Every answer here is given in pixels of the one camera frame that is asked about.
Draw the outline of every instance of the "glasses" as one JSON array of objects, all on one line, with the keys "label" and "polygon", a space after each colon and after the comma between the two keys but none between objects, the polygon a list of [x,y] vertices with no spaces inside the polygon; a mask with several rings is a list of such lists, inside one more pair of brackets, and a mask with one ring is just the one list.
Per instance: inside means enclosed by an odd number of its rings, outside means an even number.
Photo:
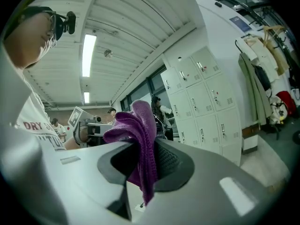
[{"label": "glasses", "polygon": [[57,44],[57,39],[56,39],[56,12],[54,11],[43,11],[44,13],[47,13],[50,15],[50,32],[52,33],[52,38],[51,38],[51,48],[54,48]]}]

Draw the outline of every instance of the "fluorescent light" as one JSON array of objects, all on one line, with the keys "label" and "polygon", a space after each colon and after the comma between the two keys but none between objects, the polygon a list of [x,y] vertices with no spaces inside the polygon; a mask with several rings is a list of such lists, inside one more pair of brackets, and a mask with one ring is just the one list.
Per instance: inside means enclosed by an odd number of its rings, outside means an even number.
[{"label": "fluorescent light", "polygon": [[84,103],[90,103],[90,93],[89,92],[84,92]]},{"label": "fluorescent light", "polygon": [[96,36],[86,34],[84,37],[83,52],[82,52],[82,76],[90,76],[90,64],[95,46]]}]

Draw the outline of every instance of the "purple towel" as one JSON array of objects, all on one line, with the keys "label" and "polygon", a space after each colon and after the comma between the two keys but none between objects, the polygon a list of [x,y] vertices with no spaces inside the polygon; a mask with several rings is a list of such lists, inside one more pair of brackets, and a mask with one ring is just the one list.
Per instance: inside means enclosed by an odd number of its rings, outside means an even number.
[{"label": "purple towel", "polygon": [[156,123],[150,105],[145,101],[135,101],[131,112],[118,112],[111,130],[104,133],[104,140],[113,143],[123,137],[131,137],[140,144],[140,157],[129,182],[140,187],[145,204],[153,197],[153,184],[158,180],[154,158]]}]

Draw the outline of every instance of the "white locker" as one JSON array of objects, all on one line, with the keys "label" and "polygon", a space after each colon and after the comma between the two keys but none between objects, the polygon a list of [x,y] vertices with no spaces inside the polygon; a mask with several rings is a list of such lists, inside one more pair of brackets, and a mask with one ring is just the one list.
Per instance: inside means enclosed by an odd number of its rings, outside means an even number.
[{"label": "white locker", "polygon": [[176,125],[181,143],[201,148],[195,121],[193,119],[178,121]]},{"label": "white locker", "polygon": [[204,83],[189,87],[187,89],[187,93],[195,117],[214,112],[210,97]]},{"label": "white locker", "polygon": [[210,151],[210,152],[214,152],[214,153],[217,153],[217,154],[222,154],[221,152],[221,147],[220,146],[210,146],[210,145],[201,145],[201,149],[203,150],[207,150],[207,151]]},{"label": "white locker", "polygon": [[217,111],[234,105],[230,81],[224,75],[217,75],[207,81],[210,97]]},{"label": "white locker", "polygon": [[180,91],[169,96],[172,111],[177,121],[192,118],[191,107],[188,102],[188,96],[185,91]]},{"label": "white locker", "polygon": [[208,115],[196,119],[200,143],[202,146],[219,147],[219,132],[215,115]]},{"label": "white locker", "polygon": [[180,61],[176,65],[176,69],[181,83],[186,88],[202,80],[197,68],[190,58]]},{"label": "white locker", "polygon": [[165,89],[168,95],[173,94],[182,89],[180,79],[177,76],[177,71],[174,67],[162,72],[160,75],[164,82]]},{"label": "white locker", "polygon": [[217,114],[220,129],[221,144],[233,144],[240,142],[241,130],[236,108],[219,112]]},{"label": "white locker", "polygon": [[220,72],[219,66],[207,47],[192,55],[195,64],[200,69],[204,78],[208,78]]},{"label": "white locker", "polygon": [[235,163],[237,166],[240,165],[241,157],[241,144],[229,144],[221,147],[222,156]]}]

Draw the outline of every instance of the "person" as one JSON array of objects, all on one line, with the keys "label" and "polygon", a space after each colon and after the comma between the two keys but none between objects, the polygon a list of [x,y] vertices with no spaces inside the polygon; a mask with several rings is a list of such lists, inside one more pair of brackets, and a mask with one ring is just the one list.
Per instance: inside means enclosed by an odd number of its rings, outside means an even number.
[{"label": "person", "polygon": [[[62,19],[49,7],[27,7],[9,24],[4,40],[0,42],[1,66],[11,66],[31,90],[16,121],[15,127],[33,133],[42,146],[55,150],[79,148],[74,138],[62,144],[56,134],[44,105],[23,76],[23,71],[36,63],[56,45],[64,26]],[[87,129],[81,133],[87,140]]]},{"label": "person", "polygon": [[151,100],[151,109],[154,115],[158,117],[160,121],[162,121],[164,124],[166,124],[166,131],[165,136],[168,140],[173,141],[173,128],[170,124],[169,120],[166,117],[167,114],[172,113],[171,108],[167,108],[166,106],[160,105],[160,98],[154,96]]},{"label": "person", "polygon": [[108,124],[113,125],[117,111],[114,108],[111,108],[107,111],[107,113],[109,113],[112,116],[112,121],[109,122]]},{"label": "person", "polygon": [[58,135],[58,137],[60,138],[61,142],[62,143],[66,142],[66,136],[67,136],[66,130],[61,124],[58,123],[57,118],[53,118],[52,127],[56,132],[56,134]]}]

